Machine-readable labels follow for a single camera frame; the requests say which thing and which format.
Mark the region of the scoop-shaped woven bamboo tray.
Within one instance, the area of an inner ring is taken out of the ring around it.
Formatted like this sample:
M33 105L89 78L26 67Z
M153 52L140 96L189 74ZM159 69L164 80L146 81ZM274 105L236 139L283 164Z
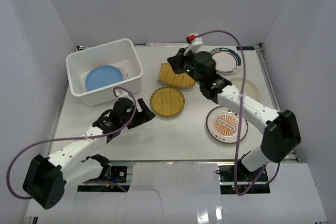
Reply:
M196 84L196 81L185 73L175 74L169 63L161 64L158 82L182 89L192 88Z

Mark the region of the round woven bamboo tray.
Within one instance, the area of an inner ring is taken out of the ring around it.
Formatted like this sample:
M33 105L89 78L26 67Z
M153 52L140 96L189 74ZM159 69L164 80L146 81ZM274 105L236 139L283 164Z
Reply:
M183 93L172 87L161 87L150 97L150 106L159 116L169 118L182 112L185 106Z

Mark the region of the blue plastic plate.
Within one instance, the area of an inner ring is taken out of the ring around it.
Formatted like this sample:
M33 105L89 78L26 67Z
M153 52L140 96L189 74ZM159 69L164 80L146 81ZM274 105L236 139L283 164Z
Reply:
M115 66L103 65L92 69L85 78L88 91L104 88L124 80L122 72Z

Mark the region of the pink plastic plate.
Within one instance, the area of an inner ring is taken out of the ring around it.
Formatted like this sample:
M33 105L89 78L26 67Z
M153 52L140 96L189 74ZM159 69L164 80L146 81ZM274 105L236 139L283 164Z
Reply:
M132 77L131 76L131 70L130 70L130 67L129 67L128 64L120 66L118 68L121 71L124 80L128 80Z

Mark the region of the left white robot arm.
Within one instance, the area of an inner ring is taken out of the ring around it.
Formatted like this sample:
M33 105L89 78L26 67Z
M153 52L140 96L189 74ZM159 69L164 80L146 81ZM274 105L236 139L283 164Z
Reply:
M132 129L153 118L155 114L143 99L138 99L138 110L130 98L119 98L112 109L104 111L84 133L61 150L46 157L35 156L28 168L23 190L44 209L54 207L67 187L87 180L104 182L110 178L109 159L92 152L120 135L121 128Z

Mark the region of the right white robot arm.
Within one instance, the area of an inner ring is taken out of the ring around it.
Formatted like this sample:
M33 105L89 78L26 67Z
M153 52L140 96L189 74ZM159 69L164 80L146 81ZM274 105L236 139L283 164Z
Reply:
M216 62L209 52L193 53L181 48L167 59L175 74L185 73L199 84L202 95L224 106L262 133L261 145L237 162L238 177L247 182L256 171L270 162L280 163L298 144L301 136L295 114L269 108L241 92L216 72Z

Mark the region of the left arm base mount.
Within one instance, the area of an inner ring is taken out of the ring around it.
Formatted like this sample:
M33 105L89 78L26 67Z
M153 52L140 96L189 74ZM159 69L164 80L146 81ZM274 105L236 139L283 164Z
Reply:
M91 179L77 187L77 192L127 193L130 188L128 167L110 166L100 177Z

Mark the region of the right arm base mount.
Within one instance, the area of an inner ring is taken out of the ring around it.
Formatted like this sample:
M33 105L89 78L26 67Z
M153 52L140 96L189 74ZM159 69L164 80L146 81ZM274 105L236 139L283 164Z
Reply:
M246 175L242 171L237 171L237 188L240 193L248 188L248 186L257 177L261 168L253 173ZM236 189L234 186L234 166L233 165L221 165L215 172L219 176L220 193L222 195L235 195ZM247 194L269 194L270 187L265 185L269 182L268 174L264 170L253 187L247 192Z

